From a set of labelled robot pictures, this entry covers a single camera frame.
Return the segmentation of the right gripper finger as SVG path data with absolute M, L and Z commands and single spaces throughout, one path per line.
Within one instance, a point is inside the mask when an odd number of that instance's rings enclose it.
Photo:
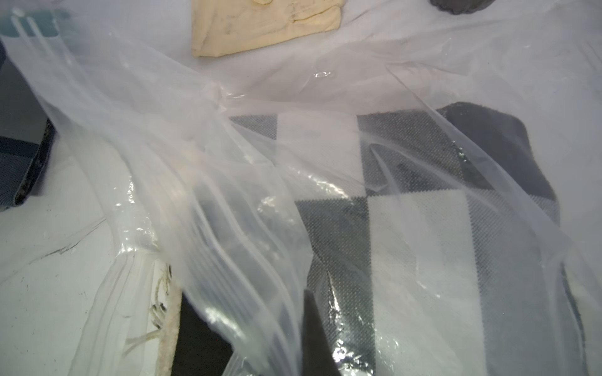
M 302 376 L 340 376 L 311 291 L 304 291 Z

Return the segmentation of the black white checked scarf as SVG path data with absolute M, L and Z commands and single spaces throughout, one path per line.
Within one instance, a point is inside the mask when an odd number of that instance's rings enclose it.
M 599 375 L 568 248 L 419 109 L 230 114 L 289 184 L 341 375 Z

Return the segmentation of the clear plastic vacuum bag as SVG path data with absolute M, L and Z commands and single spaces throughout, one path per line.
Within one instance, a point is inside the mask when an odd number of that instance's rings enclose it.
M 187 12 L 3 6 L 113 240 L 69 374 L 601 373 L 599 4 L 218 60 Z

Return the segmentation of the dark grey garment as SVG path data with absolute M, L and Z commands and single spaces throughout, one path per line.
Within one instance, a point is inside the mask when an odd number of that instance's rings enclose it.
M 28 199 L 45 171 L 55 135 L 29 84 L 1 48 L 1 210 Z

